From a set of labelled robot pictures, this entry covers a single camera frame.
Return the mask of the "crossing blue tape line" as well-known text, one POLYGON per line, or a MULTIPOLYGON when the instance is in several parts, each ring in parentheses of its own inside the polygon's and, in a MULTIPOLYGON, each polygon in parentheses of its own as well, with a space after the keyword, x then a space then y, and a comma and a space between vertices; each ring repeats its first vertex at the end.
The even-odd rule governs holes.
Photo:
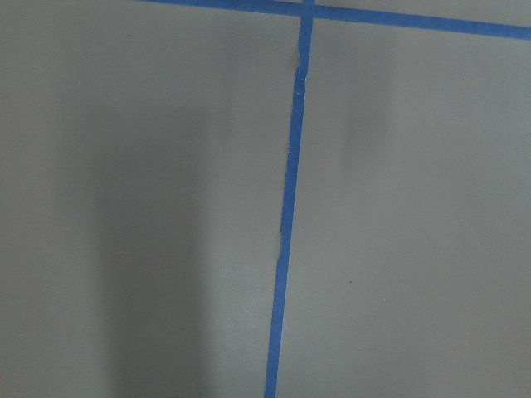
MULTIPOLYGON (((302 3, 281 1, 167 1, 166 3, 176 6, 254 12, 287 17, 300 17, 307 8, 302 3)), ((515 25, 324 5, 313 5, 309 7, 309 10, 311 15, 318 20, 405 27, 521 41, 530 40, 530 28, 515 25)))

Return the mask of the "long blue tape line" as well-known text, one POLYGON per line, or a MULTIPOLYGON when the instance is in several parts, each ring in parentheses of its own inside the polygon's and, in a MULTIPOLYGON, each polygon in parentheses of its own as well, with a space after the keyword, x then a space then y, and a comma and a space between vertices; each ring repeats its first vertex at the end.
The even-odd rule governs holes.
POLYGON ((290 267, 290 249, 295 214, 300 145, 304 124, 306 80, 314 22, 314 1, 303 1, 298 35, 298 65, 295 70, 290 131, 285 168, 285 185, 280 219, 280 250, 275 267, 269 346, 265 371, 264 397, 276 397, 283 334, 285 299, 290 267))

